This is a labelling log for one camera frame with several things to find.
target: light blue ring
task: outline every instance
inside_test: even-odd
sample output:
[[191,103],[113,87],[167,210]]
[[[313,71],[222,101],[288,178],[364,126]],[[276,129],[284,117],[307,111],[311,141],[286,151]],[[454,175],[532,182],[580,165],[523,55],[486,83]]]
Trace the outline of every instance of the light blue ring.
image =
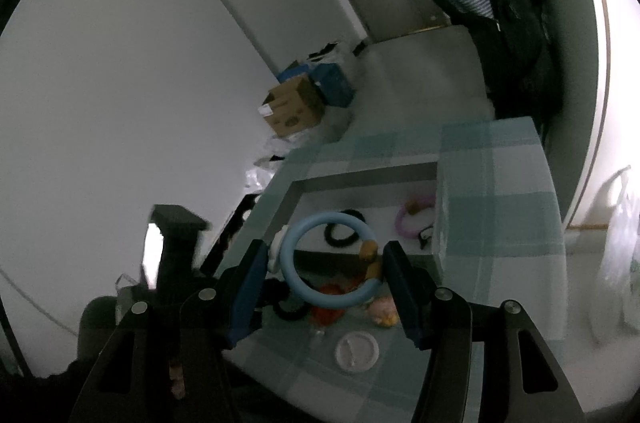
[[341,212],[320,212],[315,213],[289,227],[280,245],[280,268],[284,279],[289,284],[291,290],[302,300],[309,302],[313,306],[327,309],[345,309],[365,303],[382,285],[382,281],[377,278],[370,278],[355,291],[344,295],[327,295],[309,288],[298,275],[293,265],[293,252],[300,238],[311,228],[328,223],[349,226],[354,229],[363,241],[375,241],[376,235],[369,225],[363,223],[357,217]]

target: blue box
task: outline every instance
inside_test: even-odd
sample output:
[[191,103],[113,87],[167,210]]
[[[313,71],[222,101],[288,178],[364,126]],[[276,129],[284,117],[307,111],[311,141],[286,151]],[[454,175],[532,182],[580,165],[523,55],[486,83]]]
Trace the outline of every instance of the blue box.
[[318,64],[310,76],[326,105],[335,108],[349,107],[355,92],[338,64]]
[[311,71],[311,68],[308,65],[302,64],[294,68],[285,69],[284,71],[279,73],[278,76],[276,76],[276,79],[278,82],[282,84],[287,80],[292,79],[293,77],[297,77],[298,75],[303,75],[303,74],[308,75],[310,71]]

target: table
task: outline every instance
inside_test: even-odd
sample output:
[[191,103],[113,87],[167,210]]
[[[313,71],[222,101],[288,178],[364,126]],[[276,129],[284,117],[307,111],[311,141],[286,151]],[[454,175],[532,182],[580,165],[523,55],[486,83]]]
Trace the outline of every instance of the table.
[[[265,233],[292,180],[434,159],[444,176],[449,211],[443,284],[477,303],[519,300],[561,358],[567,310],[564,240],[551,175],[530,118],[425,124],[294,151],[219,273],[238,264],[248,243]],[[365,373],[349,374],[337,367],[334,349],[341,336],[356,329],[376,337],[380,359]],[[478,417],[481,346],[475,343],[472,352],[466,421]],[[401,327],[372,326],[361,308],[351,308],[316,345],[308,322],[281,321],[269,308],[263,329],[226,357],[318,419],[389,423],[411,421],[429,354],[415,349]]]

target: small toy figure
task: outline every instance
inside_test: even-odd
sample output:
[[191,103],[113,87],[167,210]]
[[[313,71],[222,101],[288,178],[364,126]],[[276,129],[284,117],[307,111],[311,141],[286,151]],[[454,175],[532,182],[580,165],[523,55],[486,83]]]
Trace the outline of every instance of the small toy figure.
[[400,321],[396,304],[391,295],[375,299],[367,312],[374,323],[381,327],[393,327]]

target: screw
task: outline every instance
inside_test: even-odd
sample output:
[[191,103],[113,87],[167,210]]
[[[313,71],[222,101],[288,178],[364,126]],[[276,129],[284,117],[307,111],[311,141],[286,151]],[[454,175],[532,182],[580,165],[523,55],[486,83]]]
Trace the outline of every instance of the screw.
[[142,302],[142,301],[136,302],[131,306],[131,312],[134,315],[141,315],[145,311],[146,311],[146,302]]
[[216,297],[216,290],[214,290],[213,288],[205,288],[205,289],[201,289],[200,293],[198,293],[198,298],[200,300],[213,300]]
[[447,289],[447,288],[436,289],[435,295],[438,300],[447,301],[453,298],[453,293],[451,292],[450,289]]
[[507,311],[507,313],[511,313],[512,315],[517,315],[518,313],[520,313],[520,311],[522,311],[522,306],[515,300],[507,300],[507,302],[504,303],[504,310]]

